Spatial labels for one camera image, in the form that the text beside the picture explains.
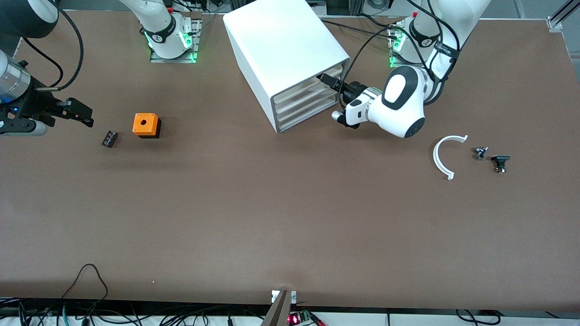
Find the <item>brown tabletop surface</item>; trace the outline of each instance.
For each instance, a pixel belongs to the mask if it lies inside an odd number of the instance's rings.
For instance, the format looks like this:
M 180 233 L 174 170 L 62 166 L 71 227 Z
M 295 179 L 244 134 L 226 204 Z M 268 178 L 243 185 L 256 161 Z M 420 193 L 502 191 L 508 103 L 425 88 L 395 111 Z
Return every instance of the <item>brown tabletop surface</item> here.
M 544 21 L 480 21 L 423 129 L 399 139 L 331 111 L 276 135 L 221 16 L 196 64 L 149 63 L 131 12 L 70 16 L 85 60 L 59 97 L 95 126 L 0 140 L 0 295 L 60 297 L 90 262 L 110 299 L 267 303 L 285 287 L 313 306 L 580 311 L 580 87 Z M 368 38 L 329 29 L 351 57 Z M 68 79 L 67 22 L 34 43 Z M 27 45 L 17 59 L 57 76 Z M 373 40 L 349 81 L 381 88 L 388 61 Z M 132 134 L 139 112 L 161 117 L 161 139 Z M 441 146 L 452 181 L 432 159 L 448 135 L 469 135 Z M 511 155 L 507 172 L 477 146 Z M 71 293 L 100 295 L 94 272 Z

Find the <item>white curved handle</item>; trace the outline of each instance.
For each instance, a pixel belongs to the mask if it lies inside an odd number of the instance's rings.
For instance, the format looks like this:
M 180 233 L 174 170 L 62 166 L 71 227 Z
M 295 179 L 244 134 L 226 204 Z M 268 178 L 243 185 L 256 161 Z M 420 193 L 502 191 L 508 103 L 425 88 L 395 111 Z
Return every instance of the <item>white curved handle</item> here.
M 439 159 L 439 145 L 441 145 L 441 143 L 446 140 L 454 140 L 456 142 L 463 143 L 467 140 L 467 135 L 465 135 L 465 137 L 455 135 L 443 137 L 441 140 L 439 140 L 439 142 L 435 145 L 435 148 L 433 149 L 433 161 L 435 161 L 435 165 L 437 165 L 437 167 L 439 168 L 439 170 L 441 170 L 441 172 L 447 175 L 447 180 L 453 180 L 454 175 L 453 171 L 446 168 L 445 165 L 441 163 L 441 159 Z

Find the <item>grey floor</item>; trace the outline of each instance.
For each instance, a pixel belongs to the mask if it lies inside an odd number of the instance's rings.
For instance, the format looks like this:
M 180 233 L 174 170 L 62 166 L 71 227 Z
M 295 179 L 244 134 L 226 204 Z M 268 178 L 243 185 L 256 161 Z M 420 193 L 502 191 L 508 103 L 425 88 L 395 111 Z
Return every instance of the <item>grey floor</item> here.
M 552 15 L 566 0 L 492 0 L 484 18 L 543 19 Z M 127 10 L 118 0 L 62 0 L 69 10 Z M 396 0 L 389 10 L 377 10 L 365 3 L 363 11 L 370 15 L 409 16 L 414 8 L 406 1 Z M 580 10 L 576 10 L 563 24 L 563 35 L 570 59 L 580 81 Z M 12 55 L 17 38 L 0 37 L 0 49 Z

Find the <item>white box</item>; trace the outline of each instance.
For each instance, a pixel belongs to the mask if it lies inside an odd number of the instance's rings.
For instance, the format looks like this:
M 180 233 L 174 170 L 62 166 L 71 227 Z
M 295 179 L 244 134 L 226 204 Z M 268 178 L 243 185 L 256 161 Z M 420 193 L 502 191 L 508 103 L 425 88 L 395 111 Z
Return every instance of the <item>white box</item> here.
M 276 133 L 334 106 L 316 76 L 342 78 L 349 55 L 305 0 L 256 0 L 223 17 L 235 58 Z

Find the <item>orange cube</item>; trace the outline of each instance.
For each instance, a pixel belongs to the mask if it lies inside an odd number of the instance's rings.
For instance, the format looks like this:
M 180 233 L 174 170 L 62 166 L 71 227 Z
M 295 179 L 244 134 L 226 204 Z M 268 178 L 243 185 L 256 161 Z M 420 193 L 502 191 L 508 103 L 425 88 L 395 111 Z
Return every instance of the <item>orange cube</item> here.
M 159 138 L 161 119 L 155 113 L 136 113 L 133 133 L 141 138 Z

